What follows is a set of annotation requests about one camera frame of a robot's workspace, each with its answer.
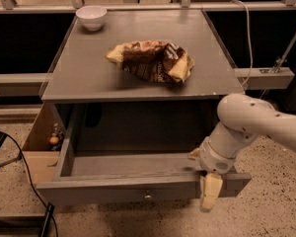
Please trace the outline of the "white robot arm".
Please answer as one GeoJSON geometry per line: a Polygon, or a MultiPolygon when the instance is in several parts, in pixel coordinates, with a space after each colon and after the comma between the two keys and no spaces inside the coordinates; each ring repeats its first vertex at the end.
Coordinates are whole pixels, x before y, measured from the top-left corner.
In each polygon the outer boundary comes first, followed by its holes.
{"type": "Polygon", "coordinates": [[[265,136],[296,152],[296,116],[276,110],[269,102],[230,94],[218,104],[219,122],[188,157],[199,162],[200,210],[210,211],[222,190],[222,176],[233,167],[238,153],[257,136],[265,136]]]}

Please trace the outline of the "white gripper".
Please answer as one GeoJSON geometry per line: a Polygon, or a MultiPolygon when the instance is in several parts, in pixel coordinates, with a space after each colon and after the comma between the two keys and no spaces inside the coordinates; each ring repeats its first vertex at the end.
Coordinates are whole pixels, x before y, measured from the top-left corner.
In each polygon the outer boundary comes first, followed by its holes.
{"type": "Polygon", "coordinates": [[[190,160],[198,158],[201,169],[209,173],[205,177],[200,177],[200,210],[210,211],[217,201],[223,186],[220,175],[228,173],[234,166],[236,159],[219,155],[211,147],[209,137],[203,140],[199,149],[195,148],[189,152],[187,158],[190,160]]]}

